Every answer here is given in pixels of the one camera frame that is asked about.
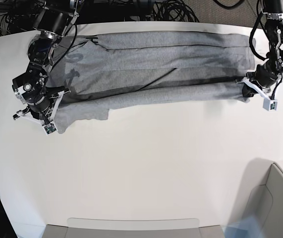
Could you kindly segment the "grey T-shirt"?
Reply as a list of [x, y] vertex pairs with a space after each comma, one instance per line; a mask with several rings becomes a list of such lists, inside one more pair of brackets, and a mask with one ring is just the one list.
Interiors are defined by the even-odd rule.
[[70, 89], [54, 119], [59, 133], [137, 105], [243, 101], [238, 80], [255, 67], [247, 36], [205, 32], [67, 37], [55, 59], [48, 86]]

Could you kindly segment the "grey bin at right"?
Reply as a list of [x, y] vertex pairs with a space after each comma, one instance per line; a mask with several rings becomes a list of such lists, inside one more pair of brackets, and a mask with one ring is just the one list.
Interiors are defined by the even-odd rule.
[[266, 183], [252, 190], [240, 227], [247, 238], [283, 238], [283, 170], [277, 164]]

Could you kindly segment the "grey bin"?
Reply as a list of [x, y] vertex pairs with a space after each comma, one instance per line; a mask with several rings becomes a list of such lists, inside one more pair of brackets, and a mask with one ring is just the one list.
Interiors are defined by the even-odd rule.
[[44, 238], [223, 238], [221, 226], [199, 220], [96, 220], [69, 218], [66, 226], [46, 225]]
[[277, 164], [266, 183], [252, 190], [240, 227], [247, 238], [283, 238], [283, 170]]

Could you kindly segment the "grey bin at bottom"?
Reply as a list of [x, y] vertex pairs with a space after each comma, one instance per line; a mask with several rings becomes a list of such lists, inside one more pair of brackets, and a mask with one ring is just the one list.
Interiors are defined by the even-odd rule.
[[69, 218], [66, 226], [46, 225], [44, 238], [223, 238], [221, 226], [199, 220], [96, 220]]

